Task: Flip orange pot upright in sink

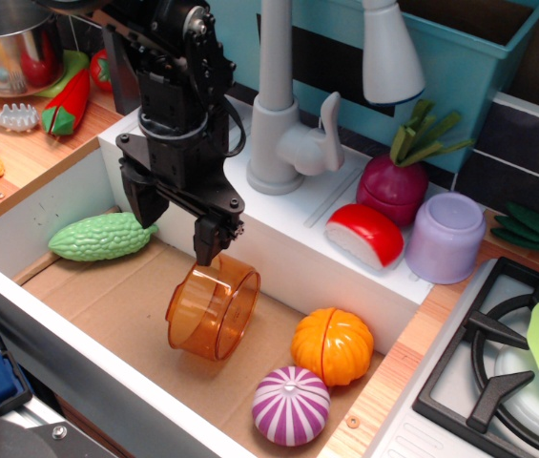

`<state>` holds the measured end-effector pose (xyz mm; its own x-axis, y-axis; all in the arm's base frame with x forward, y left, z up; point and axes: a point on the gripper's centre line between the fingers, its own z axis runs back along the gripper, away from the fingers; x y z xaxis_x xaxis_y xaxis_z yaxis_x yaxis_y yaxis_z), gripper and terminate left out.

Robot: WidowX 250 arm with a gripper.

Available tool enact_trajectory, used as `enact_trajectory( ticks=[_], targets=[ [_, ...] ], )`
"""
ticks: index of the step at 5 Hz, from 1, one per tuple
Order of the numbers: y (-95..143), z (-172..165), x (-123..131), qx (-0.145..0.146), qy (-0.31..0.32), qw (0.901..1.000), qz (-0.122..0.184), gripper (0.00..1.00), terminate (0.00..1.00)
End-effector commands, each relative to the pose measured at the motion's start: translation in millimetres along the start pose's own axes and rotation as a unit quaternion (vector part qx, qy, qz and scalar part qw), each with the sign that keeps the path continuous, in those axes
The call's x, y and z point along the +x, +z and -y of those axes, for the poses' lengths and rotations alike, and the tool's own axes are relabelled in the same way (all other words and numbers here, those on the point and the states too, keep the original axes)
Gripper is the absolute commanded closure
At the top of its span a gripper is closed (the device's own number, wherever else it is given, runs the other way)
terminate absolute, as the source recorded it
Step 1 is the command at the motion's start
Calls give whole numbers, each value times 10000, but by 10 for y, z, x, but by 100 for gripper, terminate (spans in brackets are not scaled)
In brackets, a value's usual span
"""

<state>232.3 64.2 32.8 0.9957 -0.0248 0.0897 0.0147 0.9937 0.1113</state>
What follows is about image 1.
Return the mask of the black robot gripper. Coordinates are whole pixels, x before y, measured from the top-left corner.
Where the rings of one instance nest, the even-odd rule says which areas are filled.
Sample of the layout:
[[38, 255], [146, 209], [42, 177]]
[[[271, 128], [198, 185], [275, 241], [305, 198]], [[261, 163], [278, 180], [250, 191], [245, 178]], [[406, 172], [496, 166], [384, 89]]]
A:
[[223, 170], [225, 159], [241, 150], [229, 147], [230, 84], [203, 86], [179, 72], [137, 76], [141, 133], [116, 140], [125, 196], [144, 229], [172, 203], [198, 217], [197, 264], [209, 266], [242, 233], [243, 200]]

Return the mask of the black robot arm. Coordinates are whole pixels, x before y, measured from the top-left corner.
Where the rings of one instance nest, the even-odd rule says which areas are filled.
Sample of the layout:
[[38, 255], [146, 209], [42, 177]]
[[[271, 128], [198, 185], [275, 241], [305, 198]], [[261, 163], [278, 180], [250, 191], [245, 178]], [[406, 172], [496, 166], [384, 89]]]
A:
[[140, 135], [115, 141], [123, 188], [136, 219], [154, 224], [175, 204], [195, 216], [197, 263], [208, 266], [243, 231], [244, 200], [224, 173], [242, 124], [227, 100], [235, 64], [224, 55], [205, 1], [114, 1], [108, 27], [123, 37], [140, 93]]

